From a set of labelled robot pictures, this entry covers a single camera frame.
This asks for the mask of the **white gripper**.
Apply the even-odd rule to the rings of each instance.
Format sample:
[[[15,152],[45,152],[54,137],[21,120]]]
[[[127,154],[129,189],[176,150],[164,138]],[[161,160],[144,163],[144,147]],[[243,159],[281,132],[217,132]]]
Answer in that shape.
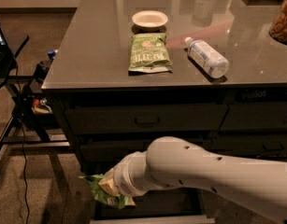
[[[107,171],[98,182],[107,194],[119,197],[143,196],[149,191],[146,177],[146,152],[135,152],[125,156],[115,167]]]

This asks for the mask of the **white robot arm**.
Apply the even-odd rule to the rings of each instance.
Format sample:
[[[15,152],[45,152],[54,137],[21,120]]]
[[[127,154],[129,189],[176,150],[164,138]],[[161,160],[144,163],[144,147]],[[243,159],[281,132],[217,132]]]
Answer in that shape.
[[[113,196],[194,188],[287,224],[287,162],[224,156],[183,139],[154,140],[144,152],[124,157],[99,182]]]

